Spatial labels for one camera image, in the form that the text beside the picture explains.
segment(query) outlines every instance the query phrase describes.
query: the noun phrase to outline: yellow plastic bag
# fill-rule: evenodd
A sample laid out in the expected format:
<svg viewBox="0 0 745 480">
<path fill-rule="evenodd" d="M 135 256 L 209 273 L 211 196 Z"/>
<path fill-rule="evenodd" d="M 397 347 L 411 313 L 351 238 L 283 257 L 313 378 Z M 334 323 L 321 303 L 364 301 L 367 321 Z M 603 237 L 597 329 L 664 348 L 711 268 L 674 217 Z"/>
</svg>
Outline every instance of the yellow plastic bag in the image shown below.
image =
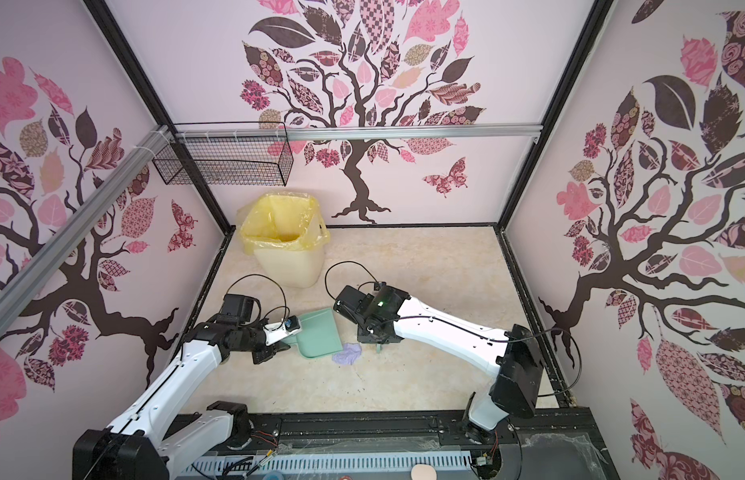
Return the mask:
<svg viewBox="0 0 745 480">
<path fill-rule="evenodd" d="M 309 194 L 272 192 L 243 210 L 237 215 L 246 214 L 239 236 L 248 255 L 255 249 L 312 250 L 329 242 L 320 203 Z"/>
</svg>

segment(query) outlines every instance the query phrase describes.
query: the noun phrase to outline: floor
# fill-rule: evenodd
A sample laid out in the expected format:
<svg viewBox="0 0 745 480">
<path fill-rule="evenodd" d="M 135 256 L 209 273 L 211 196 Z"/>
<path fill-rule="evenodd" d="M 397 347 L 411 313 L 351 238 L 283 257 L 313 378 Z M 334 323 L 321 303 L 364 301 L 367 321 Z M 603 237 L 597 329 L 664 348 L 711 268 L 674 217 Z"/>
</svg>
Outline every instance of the floor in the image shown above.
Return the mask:
<svg viewBox="0 0 745 480">
<path fill-rule="evenodd" d="M 527 325 L 492 227 L 413 227 L 332 229 L 325 266 L 355 260 L 380 281 L 470 322 L 510 330 Z M 220 309 L 228 286 L 251 273 L 263 273 L 234 238 L 202 308 L 200 320 Z M 314 286 L 285 288 L 287 304 L 300 315 L 330 307 L 324 270 Z M 359 266 L 344 264 L 329 274 L 336 295 L 346 284 L 371 280 Z M 265 311 L 282 303 L 279 290 L 251 277 L 232 289 L 260 299 Z M 356 342 L 356 327 L 336 314 L 341 341 Z M 246 403 L 251 412 L 342 412 L 368 410 L 463 409 L 473 391 L 493 379 L 467 362 L 425 343 L 404 340 L 384 346 L 362 345 L 353 366 L 330 356 L 306 360 L 294 346 L 258 366 L 250 353 L 233 352 L 196 390 L 183 412 L 204 411 L 216 400 Z M 544 376 L 540 392 L 551 391 Z M 539 408 L 555 408 L 553 397 Z"/>
</svg>

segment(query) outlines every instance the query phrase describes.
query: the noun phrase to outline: black cable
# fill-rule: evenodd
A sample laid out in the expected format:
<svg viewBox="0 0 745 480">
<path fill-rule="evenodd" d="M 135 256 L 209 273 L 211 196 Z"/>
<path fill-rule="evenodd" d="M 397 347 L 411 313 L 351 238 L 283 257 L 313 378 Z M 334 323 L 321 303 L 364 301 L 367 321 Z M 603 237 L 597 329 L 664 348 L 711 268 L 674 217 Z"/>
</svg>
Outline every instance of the black cable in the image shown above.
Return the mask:
<svg viewBox="0 0 745 480">
<path fill-rule="evenodd" d="M 332 293 L 329 293 L 329 288 L 327 287 L 327 274 L 329 274 L 329 271 L 330 270 L 332 270 L 336 266 L 339 266 L 339 265 L 342 265 L 342 264 L 357 264 L 357 265 L 361 266 L 363 269 L 365 269 L 365 271 L 372 277 L 373 280 L 375 280 L 376 282 L 378 281 L 378 279 L 375 277 L 375 275 L 370 274 L 370 271 L 367 269 L 367 267 L 364 266 L 363 264 L 360 264 L 359 262 L 355 262 L 354 260 L 344 260 L 343 262 L 338 262 L 337 264 L 331 265 L 327 269 L 327 272 L 325 272 L 325 290 L 327 292 L 327 295 L 329 295 L 329 297 L 331 299 L 333 299 L 333 300 L 338 300 L 338 299 L 336 297 L 332 296 Z"/>
</svg>

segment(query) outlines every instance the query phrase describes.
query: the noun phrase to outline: black wire basket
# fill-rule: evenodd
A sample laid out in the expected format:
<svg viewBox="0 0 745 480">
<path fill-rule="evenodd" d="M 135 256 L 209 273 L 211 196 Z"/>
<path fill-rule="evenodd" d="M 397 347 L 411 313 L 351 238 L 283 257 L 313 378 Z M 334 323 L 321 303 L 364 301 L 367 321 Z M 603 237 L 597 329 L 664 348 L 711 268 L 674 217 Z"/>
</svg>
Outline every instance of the black wire basket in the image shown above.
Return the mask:
<svg viewBox="0 0 745 480">
<path fill-rule="evenodd" d="M 154 166 L 167 185 L 191 184 L 183 160 L 194 161 L 210 185 L 286 186 L 292 169 L 292 151 L 283 122 L 236 122 L 238 130 L 199 130 L 212 124 L 176 124 L 186 133 L 154 156 Z"/>
</svg>

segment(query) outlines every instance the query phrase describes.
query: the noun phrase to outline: wall mural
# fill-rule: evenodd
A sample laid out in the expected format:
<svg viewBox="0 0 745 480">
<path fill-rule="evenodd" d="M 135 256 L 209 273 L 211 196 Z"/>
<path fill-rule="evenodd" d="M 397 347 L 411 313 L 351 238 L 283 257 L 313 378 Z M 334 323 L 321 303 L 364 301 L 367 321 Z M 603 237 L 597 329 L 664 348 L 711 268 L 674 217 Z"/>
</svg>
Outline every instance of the wall mural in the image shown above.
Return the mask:
<svg viewBox="0 0 745 480">
<path fill-rule="evenodd" d="M 246 80 L 241 98 L 255 110 L 263 110 L 262 122 L 284 121 L 288 128 L 473 124 L 484 110 L 463 106 L 481 85 L 458 83 L 472 60 L 460 58 L 469 40 L 469 26 L 458 14 L 459 0 L 447 0 L 444 5 L 440 0 L 359 0 L 361 19 L 356 24 L 349 21 L 356 0 L 306 0 L 297 3 L 300 10 L 293 0 L 258 1 L 281 15 L 264 18 L 250 29 L 250 33 L 265 34 L 280 48 L 244 43 L 247 61 L 266 87 Z M 402 43 L 410 38 L 421 41 L 404 55 L 399 51 L 399 38 L 392 38 L 398 22 L 408 25 Z M 450 38 L 437 41 L 445 33 L 451 33 Z M 315 52 L 303 58 L 293 56 L 295 49 L 307 45 Z M 284 110 L 268 108 L 272 101 L 279 101 Z M 462 106 L 447 108 L 454 104 Z M 268 123 L 260 126 L 270 127 Z M 357 212 L 361 220 L 375 224 L 368 212 L 391 210 L 370 198 L 358 163 L 364 158 L 371 163 L 376 159 L 389 162 L 390 154 L 415 162 L 414 154 L 435 154 L 453 145 L 446 138 L 395 143 L 328 140 L 296 141 L 290 146 L 295 154 L 302 151 L 306 164 L 316 160 L 331 168 L 345 162 L 342 171 L 356 197 L 333 217 Z M 278 155 L 281 145 L 272 151 Z M 446 197 L 454 187 L 465 185 L 464 170 L 465 158 L 461 158 L 446 176 L 429 175 L 423 180 Z"/>
<path fill-rule="evenodd" d="M 87 108 L 75 115 L 66 93 L 37 73 L 34 80 L 49 100 L 49 110 L 34 111 L 31 106 L 40 95 L 36 88 L 24 83 L 22 63 L 5 57 L 2 65 L 0 270 L 10 274 L 0 277 L 0 290 L 40 251 L 46 238 L 84 204 L 85 185 L 100 187 L 103 180 L 98 172 L 116 168 L 124 157 L 118 128 L 99 140 Z M 32 120 L 20 131 L 17 139 L 20 150 L 11 146 L 15 139 L 4 138 L 5 127 L 16 120 Z M 64 162 L 74 166 L 73 171 L 77 172 L 74 178 L 67 178 Z M 3 334 L 2 339 L 24 336 L 26 340 L 14 353 L 17 360 L 12 360 L 0 347 L 0 420 L 17 412 L 14 399 L 25 396 L 24 379 L 54 391 L 56 369 L 81 360 L 88 342 L 99 336 L 123 333 L 140 337 L 147 354 L 147 385 L 150 382 L 157 349 L 168 350 L 177 338 L 177 334 L 169 339 L 164 336 L 177 308 L 166 318 L 152 323 L 143 317 L 109 312 L 105 304 L 106 296 L 118 295 L 116 279 L 130 273 L 118 258 L 141 254 L 149 247 L 140 239 L 154 218 L 156 197 L 141 197 L 149 179 L 150 171 L 146 167 L 60 266 L 65 282 L 28 304 L 21 318 L 33 317 L 35 323 Z M 168 248 L 173 250 L 176 236 L 187 248 L 193 241 L 188 230 L 194 228 L 195 220 L 175 202 L 167 213 L 175 216 L 180 227 Z M 121 242 L 110 243 L 121 238 L 124 238 Z M 22 258 L 18 258 L 18 252 L 23 252 Z"/>
<path fill-rule="evenodd" d="M 642 8 L 650 4 L 655 10 L 661 2 L 648 0 Z M 718 304 L 745 312 L 745 298 L 722 290 L 745 285 L 745 216 L 731 219 L 736 202 L 745 206 L 745 151 L 721 154 L 745 123 L 745 12 L 721 16 L 726 25 L 721 55 L 715 42 L 683 38 L 681 62 L 689 83 L 669 74 L 650 78 L 645 83 L 655 90 L 654 106 L 640 105 L 632 89 L 609 131 L 598 124 L 585 135 L 586 159 L 569 171 L 574 181 L 556 196 L 574 221 L 565 237 L 572 239 L 572 258 L 580 267 L 575 294 L 566 310 L 540 302 L 555 325 L 569 332 L 592 292 L 609 290 L 605 308 L 617 310 L 619 329 L 636 318 L 632 328 L 639 339 L 639 366 L 653 368 L 655 357 L 655 367 L 679 403 L 724 442 L 720 393 L 745 434 L 745 363 L 737 358 L 745 350 L 745 328 L 724 326 L 722 318 L 705 319 L 696 311 Z M 635 17 L 633 23 L 644 18 Z M 723 73 L 714 77 L 720 65 Z M 730 86 L 723 80 L 727 77 Z M 696 102 L 694 88 L 706 89 L 703 104 Z M 656 121 L 678 129 L 680 138 L 700 137 L 705 150 L 696 151 L 673 135 L 654 136 Z M 745 129 L 739 137 L 745 137 Z M 635 173 L 649 176 L 636 189 Z M 672 204 L 672 199 L 680 201 Z M 673 231 L 682 224 L 696 226 L 697 233 Z M 715 243 L 732 253 L 715 256 Z M 637 247 L 639 253 L 626 254 Z M 664 298 L 670 286 L 685 288 L 687 295 Z M 706 294 L 697 293 L 704 288 Z M 653 321 L 656 335 L 647 328 Z M 684 345 L 670 341 L 669 332 L 680 335 Z M 560 334 L 552 334 L 555 345 Z M 575 366 L 569 336 L 561 336 L 561 342 Z M 696 346 L 720 351 L 700 353 Z M 643 466 L 660 465 L 659 478 L 717 477 L 688 456 L 664 452 L 641 408 L 633 401 L 632 408 L 640 433 L 632 442 Z"/>
</svg>

